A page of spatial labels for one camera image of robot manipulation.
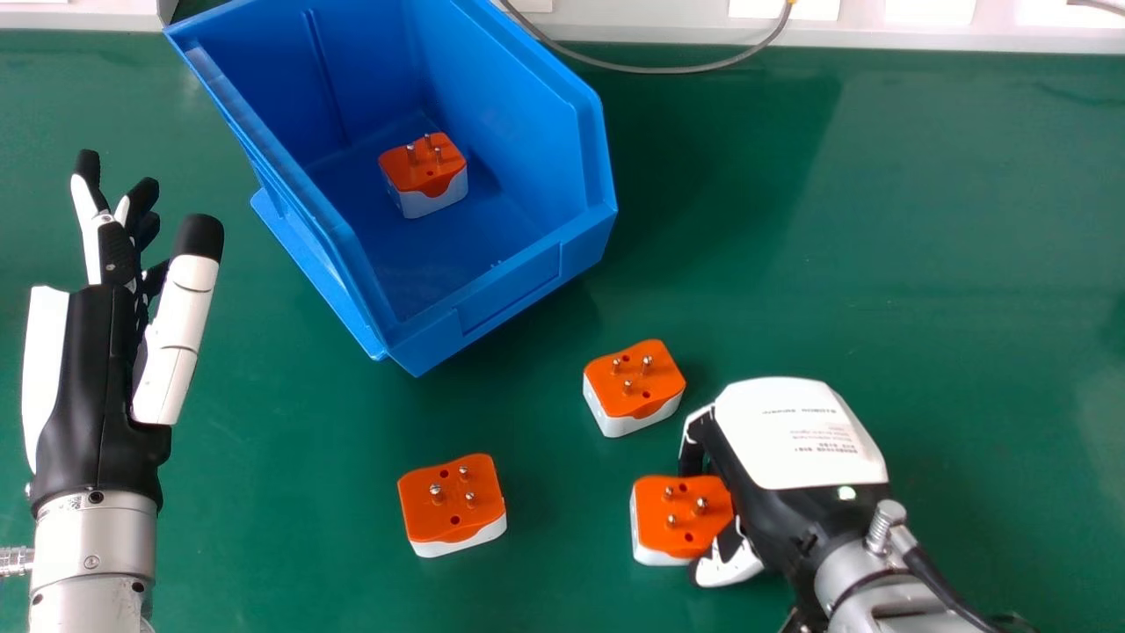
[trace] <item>blue storage container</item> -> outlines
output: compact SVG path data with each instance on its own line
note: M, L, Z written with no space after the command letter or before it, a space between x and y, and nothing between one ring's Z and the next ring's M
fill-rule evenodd
M236 0L166 34L250 157L251 206L372 359L421 376L601 257L601 101L487 0ZM405 219L378 156L435 130L469 195Z

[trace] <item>metal knob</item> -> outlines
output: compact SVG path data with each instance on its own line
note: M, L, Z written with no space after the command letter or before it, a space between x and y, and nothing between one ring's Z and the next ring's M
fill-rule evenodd
M864 542L867 551L880 557L885 555L891 528L906 523L907 509L902 504L891 499L880 501L875 506L875 516L871 519L871 527Z

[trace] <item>prosthetic hand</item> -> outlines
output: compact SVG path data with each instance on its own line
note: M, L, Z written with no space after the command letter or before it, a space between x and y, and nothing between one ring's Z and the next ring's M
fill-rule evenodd
M191 215L171 259L143 269L160 229L159 186L142 180L110 211L100 171L84 150L70 181L89 284L32 289L22 421L34 567L26 557L8 571L32 570L33 633L152 631L156 469L171 452L223 252L223 225Z
M879 447L828 386L789 378L728 386L684 425L680 474L705 471L726 482L735 519L688 566L691 580L721 587L783 573L796 602L782 632L1004 631L972 611L919 548L906 508L891 499Z

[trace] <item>bin floor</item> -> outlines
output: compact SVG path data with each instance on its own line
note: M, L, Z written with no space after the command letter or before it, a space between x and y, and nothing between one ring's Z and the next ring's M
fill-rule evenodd
M487 165L474 160L471 147L469 195L424 217L404 218L387 192L379 154L435 129L430 118L415 112L308 168L356 232L399 322L546 234L501 189Z

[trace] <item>green tabletop surface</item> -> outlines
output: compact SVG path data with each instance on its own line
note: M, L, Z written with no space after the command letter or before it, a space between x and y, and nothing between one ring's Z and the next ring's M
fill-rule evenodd
M644 63L723 49L586 46ZM0 34L0 544L29 544L28 289L84 279L68 177L162 184L166 253L227 247L161 470L154 624L199 632L774 633L776 577L692 588L630 553L682 416L601 436L583 367L664 340L681 412L818 378L886 459L916 535L981 611L1125 631L1125 58L777 48L601 94L620 204L603 261L422 379L367 359L249 206L258 184L160 36ZM422 560L396 480L496 461L498 541ZM0 588L21 631L26 580Z

